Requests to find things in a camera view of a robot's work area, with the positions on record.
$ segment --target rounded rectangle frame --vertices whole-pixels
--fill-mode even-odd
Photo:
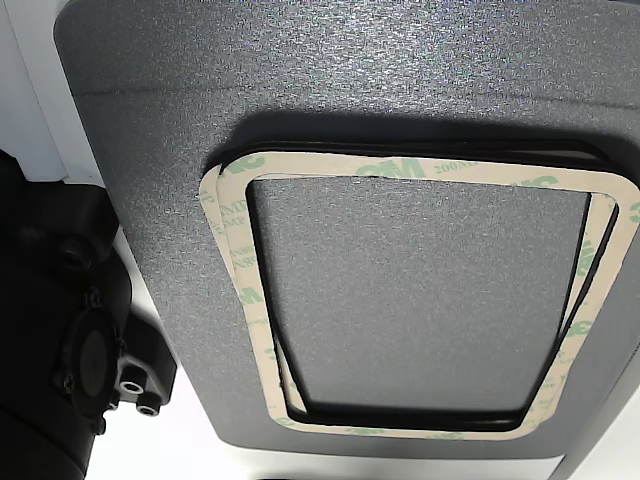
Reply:
[[[379,176],[590,194],[583,240],[589,242],[588,248],[595,254],[588,257],[590,264],[577,259],[576,275],[561,319],[560,341],[532,392],[528,409],[519,418],[508,419],[501,412],[496,415],[427,412],[422,417],[409,413],[396,415],[395,422],[391,418],[386,423],[383,419],[367,420],[364,416],[362,423],[362,418],[360,422],[354,421],[358,415],[353,412],[342,419],[314,420],[308,415],[283,349],[276,340],[277,326],[269,318],[246,197],[246,190],[254,180],[308,176]],[[299,431],[401,438],[509,440],[527,435],[553,415],[571,364],[620,270],[640,220],[636,215],[640,210],[638,188],[615,173],[427,157],[263,151],[235,159],[224,171],[221,166],[214,167],[201,183],[200,198],[243,304],[270,417]],[[253,259],[243,258],[240,264],[233,258],[233,252],[247,252]],[[418,424],[432,426],[416,428]]]

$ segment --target textured plastic surface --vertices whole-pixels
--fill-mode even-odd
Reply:
[[[473,445],[336,438],[268,418],[241,307],[196,195],[212,152],[277,139],[582,139],[637,171],[640,84],[629,78],[640,68],[639,26],[637,10],[595,1],[70,4],[55,33],[71,89],[217,434],[245,447],[341,455],[565,453],[638,344],[637,240],[556,415],[532,435]],[[300,113],[260,115],[274,110]]]
[[[586,194],[356,177],[253,192],[272,314],[312,401],[523,407],[560,325]]]

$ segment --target rectangular opening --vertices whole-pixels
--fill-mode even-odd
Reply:
[[[557,337],[588,194],[371,177],[247,192],[312,409],[517,411]]]

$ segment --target black mount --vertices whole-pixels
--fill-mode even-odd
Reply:
[[[106,191],[27,182],[0,152],[0,478],[82,479],[103,413],[155,416],[177,365],[131,312]]]

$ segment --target white surface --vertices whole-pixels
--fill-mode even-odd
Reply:
[[[53,42],[53,24],[67,1],[6,0],[5,4],[33,90],[67,170],[65,181],[104,186]]]
[[[4,0],[6,10],[0,2],[0,148],[19,157],[31,180],[58,180],[67,175],[68,182],[102,185],[53,43],[53,23],[66,1]],[[7,13],[13,31],[8,28]],[[117,246],[133,278],[136,308],[157,317],[121,233]],[[640,456],[635,452],[640,393],[633,394],[591,450],[594,439],[636,390],[639,378],[640,359],[635,359],[602,412],[585,429],[584,438],[558,468],[560,478],[566,478],[581,462],[572,476],[574,480],[640,478]],[[172,403],[159,417],[142,417],[131,405],[123,405],[106,420],[107,435],[96,441],[90,480],[241,479],[266,475],[301,479],[542,480],[560,461],[387,460],[240,449],[216,437],[182,371]]]
[[[56,181],[67,172],[20,55],[9,15],[0,3],[0,149],[23,159],[31,181]]]
[[[216,437],[180,370],[171,403],[155,418],[132,405],[105,415],[88,480],[224,478],[533,480],[548,478],[559,459],[390,460],[266,452],[232,447]]]

